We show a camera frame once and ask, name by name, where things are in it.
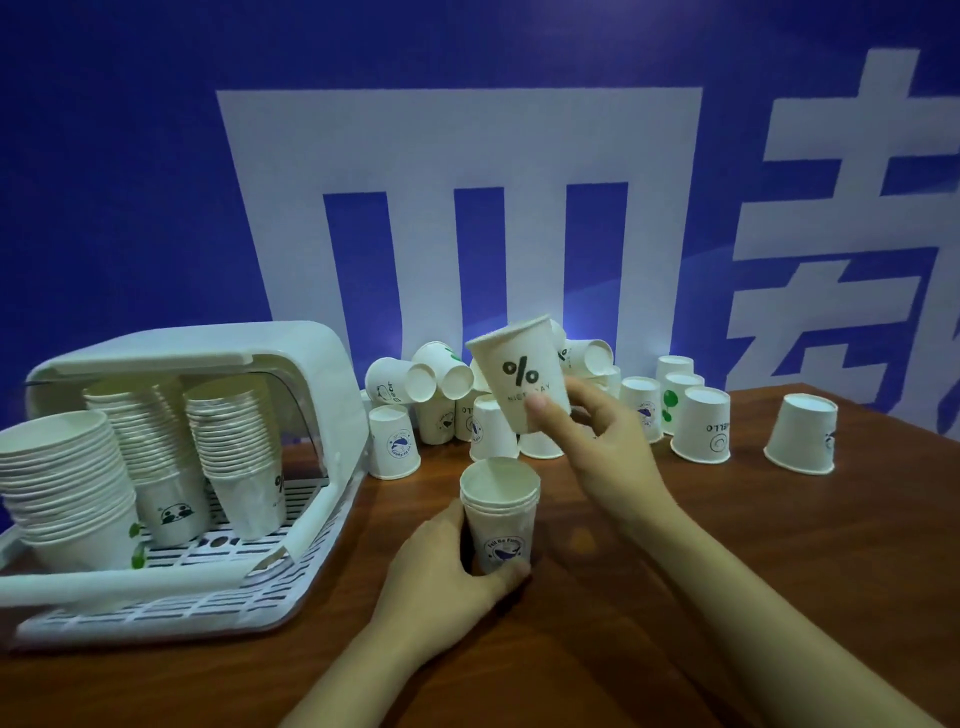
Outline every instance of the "percent sign logo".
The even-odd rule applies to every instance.
[[[516,386],[520,386],[524,379],[531,384],[535,384],[540,378],[540,372],[537,370],[531,369],[529,372],[527,372],[526,356],[522,356],[518,364],[515,364],[512,361],[505,361],[503,363],[503,373],[508,375],[516,375]]]

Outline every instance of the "hand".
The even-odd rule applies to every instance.
[[[487,576],[460,563],[464,506],[453,500],[400,547],[373,611],[371,626],[391,631],[422,664],[459,642],[530,573],[513,559]]]
[[[663,485],[639,415],[582,379],[568,376],[566,392],[571,404],[587,410],[586,415],[574,410],[573,417],[590,425],[596,438],[546,395],[529,395],[524,404],[531,424],[566,453],[587,495],[624,525],[661,524],[680,515]]]

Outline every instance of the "table surface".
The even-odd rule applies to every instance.
[[[816,392],[733,393],[725,465],[654,445],[668,487],[833,638],[960,726],[960,444],[838,400],[836,470],[790,473],[761,451],[787,391]],[[414,475],[364,482],[287,625],[239,640],[0,657],[0,722],[276,724],[367,621],[403,540],[457,496],[468,446],[421,453]],[[385,724],[756,722],[694,623],[585,501],[565,458],[529,462],[543,484],[533,579],[421,670]]]

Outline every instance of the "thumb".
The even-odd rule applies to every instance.
[[[502,567],[486,576],[475,577],[490,598],[491,607],[504,596],[516,589],[530,575],[530,562],[525,559],[511,559]]]
[[[584,445],[592,443],[580,426],[546,395],[529,395],[523,404],[527,408],[530,423],[557,443],[567,457],[575,458]]]

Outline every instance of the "blue backdrop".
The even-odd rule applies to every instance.
[[[906,321],[806,332],[776,371],[798,372],[808,347],[849,344],[848,366],[888,365],[875,406],[889,410],[936,249],[734,262],[733,240],[743,203],[825,198],[836,182],[838,160],[763,161],[774,100],[855,96],[877,47],[920,49],[911,95],[958,95],[960,12],[905,0],[770,5],[4,3],[0,425],[22,417],[23,378],[51,355],[136,329],[271,318],[216,91],[274,88],[701,87],[672,349],[724,386],[750,344],[728,338],[734,291],[784,286],[799,263],[837,257],[851,261],[847,281],[919,277]],[[884,194],[954,190],[957,160],[894,159]],[[393,256],[387,202],[367,193],[325,204],[362,370],[361,352],[399,346],[348,300],[351,288],[372,290],[376,246]],[[455,204],[461,270],[502,270],[502,189],[458,189]],[[595,321],[592,335],[615,340],[626,184],[571,185],[566,204],[565,323],[586,335],[578,329]],[[380,331],[396,332],[396,276],[384,270],[393,323]],[[502,275],[489,293],[464,302],[465,334],[506,321]],[[937,429],[958,407],[954,387]]]

